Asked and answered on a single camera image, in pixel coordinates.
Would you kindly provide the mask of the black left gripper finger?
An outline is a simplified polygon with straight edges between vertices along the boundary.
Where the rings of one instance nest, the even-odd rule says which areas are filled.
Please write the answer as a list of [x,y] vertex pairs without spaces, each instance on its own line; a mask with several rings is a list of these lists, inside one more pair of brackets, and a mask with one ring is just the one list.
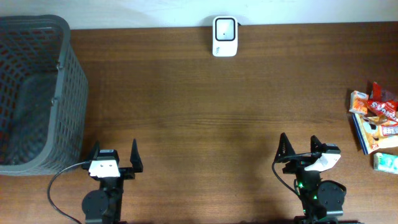
[[91,151],[86,156],[85,161],[92,161],[93,159],[96,159],[99,151],[100,151],[100,142],[96,141]]
[[144,166],[142,164],[141,157],[139,155],[136,139],[133,139],[133,142],[132,142],[130,162],[132,164],[132,168],[135,173],[143,172]]

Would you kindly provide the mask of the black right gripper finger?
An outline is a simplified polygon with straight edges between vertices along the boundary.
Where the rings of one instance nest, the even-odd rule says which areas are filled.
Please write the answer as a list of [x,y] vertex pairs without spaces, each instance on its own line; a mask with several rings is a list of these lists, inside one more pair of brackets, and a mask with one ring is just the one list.
[[280,135],[279,146],[275,155],[276,161],[287,161],[295,155],[295,151],[285,133]]
[[313,135],[310,138],[310,150],[311,150],[311,153],[322,153],[323,152],[323,144],[315,135]]

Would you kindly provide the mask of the orange tissue pack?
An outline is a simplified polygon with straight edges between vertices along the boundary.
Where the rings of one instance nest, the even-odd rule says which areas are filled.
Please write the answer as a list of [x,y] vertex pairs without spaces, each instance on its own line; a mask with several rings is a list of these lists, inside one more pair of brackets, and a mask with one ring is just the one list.
[[353,91],[350,96],[349,112],[366,115],[368,113],[368,99],[369,95],[356,90]]

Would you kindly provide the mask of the red Hacks candy bag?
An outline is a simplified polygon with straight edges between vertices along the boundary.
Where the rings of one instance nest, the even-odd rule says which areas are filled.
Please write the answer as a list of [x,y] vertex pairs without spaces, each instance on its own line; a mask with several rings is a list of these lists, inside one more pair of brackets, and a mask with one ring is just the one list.
[[384,89],[377,82],[372,84],[372,92],[367,104],[374,114],[397,122],[397,95]]

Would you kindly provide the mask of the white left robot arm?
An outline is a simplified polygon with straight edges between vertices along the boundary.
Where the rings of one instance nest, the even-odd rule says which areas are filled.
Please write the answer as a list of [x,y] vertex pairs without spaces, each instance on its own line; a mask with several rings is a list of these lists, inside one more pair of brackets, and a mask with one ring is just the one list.
[[84,197],[81,208],[85,214],[85,223],[116,224],[121,220],[124,182],[134,180],[144,166],[137,148],[137,141],[132,141],[129,167],[119,167],[119,155],[115,149],[101,149],[95,142],[86,158],[89,176],[99,182],[99,189],[92,190]]

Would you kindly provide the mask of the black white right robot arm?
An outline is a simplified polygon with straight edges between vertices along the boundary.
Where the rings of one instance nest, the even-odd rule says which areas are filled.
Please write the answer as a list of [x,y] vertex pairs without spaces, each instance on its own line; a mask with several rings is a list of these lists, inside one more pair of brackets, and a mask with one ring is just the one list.
[[[272,163],[276,178],[301,201],[303,215],[294,223],[338,223],[343,215],[346,187],[332,180],[322,180],[320,174],[331,169],[341,158],[341,150],[335,144],[322,143],[316,136],[310,138],[310,152],[297,154],[287,135],[282,133]],[[295,175],[294,186],[286,184],[275,170],[276,164],[284,164],[284,174]]]

